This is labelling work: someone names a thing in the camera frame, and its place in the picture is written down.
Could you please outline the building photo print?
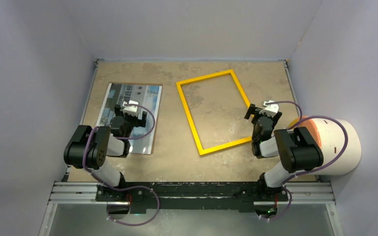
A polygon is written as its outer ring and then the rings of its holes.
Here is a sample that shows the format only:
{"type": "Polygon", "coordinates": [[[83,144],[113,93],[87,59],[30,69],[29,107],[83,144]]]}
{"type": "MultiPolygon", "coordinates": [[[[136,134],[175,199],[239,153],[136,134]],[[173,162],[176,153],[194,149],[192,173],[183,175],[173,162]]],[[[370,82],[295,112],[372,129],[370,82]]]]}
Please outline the building photo print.
{"type": "Polygon", "coordinates": [[[109,126],[114,140],[125,137],[126,154],[152,153],[161,85],[109,83],[97,126],[109,126]]]}

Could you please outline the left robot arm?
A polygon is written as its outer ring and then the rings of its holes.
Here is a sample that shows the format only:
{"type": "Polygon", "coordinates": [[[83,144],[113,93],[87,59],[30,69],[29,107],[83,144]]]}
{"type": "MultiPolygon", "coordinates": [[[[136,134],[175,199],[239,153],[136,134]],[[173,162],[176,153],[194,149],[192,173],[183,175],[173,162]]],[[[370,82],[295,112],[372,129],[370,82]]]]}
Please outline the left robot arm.
{"type": "Polygon", "coordinates": [[[63,159],[108,188],[108,195],[114,201],[121,201],[130,188],[124,175],[105,161],[106,157],[126,158],[131,150],[133,130],[145,128],[148,115],[153,122],[156,118],[146,107],[131,102],[116,105],[114,113],[108,126],[79,125],[63,152],[63,159]]]}

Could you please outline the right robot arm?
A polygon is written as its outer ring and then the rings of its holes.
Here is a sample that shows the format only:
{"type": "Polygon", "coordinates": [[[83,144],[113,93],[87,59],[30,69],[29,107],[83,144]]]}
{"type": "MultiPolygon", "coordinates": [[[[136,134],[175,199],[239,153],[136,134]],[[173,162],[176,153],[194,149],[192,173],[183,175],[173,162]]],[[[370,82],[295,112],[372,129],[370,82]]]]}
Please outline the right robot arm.
{"type": "Polygon", "coordinates": [[[262,173],[257,186],[257,195],[268,200],[282,187],[286,179],[294,174],[311,171],[323,164],[321,149],[307,128],[293,130],[278,129],[276,124],[282,117],[275,102],[265,102],[264,108],[250,104],[245,119],[253,116],[251,123],[252,153],[258,158],[278,156],[280,161],[271,170],[262,173]]]}

